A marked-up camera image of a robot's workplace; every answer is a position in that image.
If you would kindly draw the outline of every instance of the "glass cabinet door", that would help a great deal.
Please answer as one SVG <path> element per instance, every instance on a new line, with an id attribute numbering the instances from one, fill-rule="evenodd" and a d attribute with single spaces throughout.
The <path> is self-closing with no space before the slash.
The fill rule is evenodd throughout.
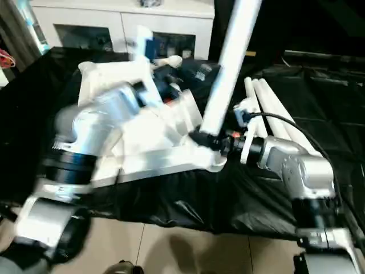
<path id="1" fill-rule="evenodd" d="M 158 33 L 153 32 L 157 42 L 157 57 L 166 58 L 171 55 L 178 55 L 187 58 L 194 58 L 195 35 Z"/>
<path id="2" fill-rule="evenodd" d="M 50 47 L 127 52 L 120 13 L 33 7 Z"/>

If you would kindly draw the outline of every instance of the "cabinet door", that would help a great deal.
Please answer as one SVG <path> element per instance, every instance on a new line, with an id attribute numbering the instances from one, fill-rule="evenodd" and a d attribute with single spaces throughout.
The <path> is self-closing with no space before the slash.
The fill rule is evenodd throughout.
<path id="1" fill-rule="evenodd" d="M 212 19 L 128 13 L 122 13 L 121 18 L 127 40 L 135 40 L 138 25 L 153 31 L 160 43 L 158 57 L 177 54 L 187 58 L 191 51 L 191 57 L 208 58 Z"/>
<path id="2" fill-rule="evenodd" d="M 54 7 L 33 7 L 33 11 L 51 47 L 127 51 L 118 12 Z"/>

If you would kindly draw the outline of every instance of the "black plastic sheet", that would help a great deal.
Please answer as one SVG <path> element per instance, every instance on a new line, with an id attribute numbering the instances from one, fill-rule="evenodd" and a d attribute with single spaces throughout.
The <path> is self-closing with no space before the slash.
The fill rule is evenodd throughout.
<path id="1" fill-rule="evenodd" d="M 77 102 L 78 63 L 122 60 L 125 55 L 52 49 L 1 91 L 2 203 L 22 203 L 34 187 L 54 137 L 55 114 Z M 365 77 L 282 66 L 250 76 L 264 77 L 295 121 L 327 151 L 342 194 L 365 223 Z M 192 93 L 203 111 L 209 90 Z M 240 77 L 231 106 L 244 97 Z M 231 107 L 224 126 L 238 129 Z M 95 216 L 165 227 L 283 239 L 293 239 L 295 232 L 283 183 L 271 172 L 241 165 L 237 155 L 216 174 L 195 170 L 98 188 L 84 203 Z"/>

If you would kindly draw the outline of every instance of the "white pole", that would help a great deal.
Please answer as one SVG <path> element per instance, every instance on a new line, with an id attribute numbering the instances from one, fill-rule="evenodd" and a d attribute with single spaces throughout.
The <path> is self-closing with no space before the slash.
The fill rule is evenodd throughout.
<path id="1" fill-rule="evenodd" d="M 252 85 L 252 80 L 250 77 L 245 78 L 245 90 L 246 90 L 246 96 L 247 98 L 252 98 L 254 107 L 256 108 L 257 112 L 261 112 L 260 106 L 257 101 L 256 93 Z M 266 138 L 267 137 L 267 131 L 265 128 L 265 124 L 263 122 L 263 118 L 261 116 L 257 117 L 257 125 L 256 125 L 256 132 L 257 136 Z"/>
<path id="2" fill-rule="evenodd" d="M 265 90 L 261 86 L 260 82 L 257 79 L 253 79 L 252 84 L 263 111 L 275 113 L 275 105 L 272 104 L 270 97 L 266 96 Z M 267 121 L 269 122 L 270 128 L 275 137 L 291 140 L 289 134 L 286 132 L 283 123 L 280 120 L 272 117 L 267 117 Z"/>
<path id="3" fill-rule="evenodd" d="M 287 109 L 284 107 L 284 105 L 281 103 L 279 98 L 276 96 L 274 91 L 271 89 L 267 81 L 265 79 L 260 79 L 260 84 L 265 90 L 266 98 L 270 98 L 272 105 L 275 107 L 275 114 L 278 114 L 280 116 L 283 116 L 284 118 L 295 122 L 293 117 L 291 117 L 290 113 L 287 111 Z M 291 126 L 288 123 L 283 123 L 285 126 L 285 129 L 287 133 L 289 134 L 290 138 L 300 144 L 302 147 L 308 150 L 309 153 L 313 155 L 320 154 L 318 151 L 314 149 L 314 147 L 311 145 L 311 143 L 308 141 L 307 137 L 303 133 L 301 133 L 299 130 L 297 130 L 295 127 Z"/>
<path id="4" fill-rule="evenodd" d="M 262 0 L 236 0 L 200 131 L 217 136 L 236 85 Z"/>

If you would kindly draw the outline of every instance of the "black cloth backdrop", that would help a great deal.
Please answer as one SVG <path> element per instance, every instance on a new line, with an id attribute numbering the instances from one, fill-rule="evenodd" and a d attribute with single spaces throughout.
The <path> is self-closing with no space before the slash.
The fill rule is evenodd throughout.
<path id="1" fill-rule="evenodd" d="M 280 61 L 285 50 L 365 57 L 365 12 L 357 0 L 263 0 L 249 43 L 254 62 Z M 209 59 L 217 61 L 234 0 L 214 0 Z"/>
<path id="2" fill-rule="evenodd" d="M 77 65 L 126 59 L 124 54 L 54 48 L 2 90 L 2 204 L 21 204 L 31 193 L 52 144 L 55 114 L 78 100 Z M 364 222 L 365 77 L 282 66 L 250 76 L 264 77 L 297 123 L 325 148 L 343 195 Z M 209 90 L 192 92 L 203 111 Z M 231 105 L 243 98 L 240 78 Z M 231 107 L 224 126 L 237 129 Z M 83 203 L 95 216 L 124 221 L 294 238 L 295 220 L 282 182 L 271 172 L 239 164 L 237 155 L 217 174 L 195 170 L 98 188 Z"/>

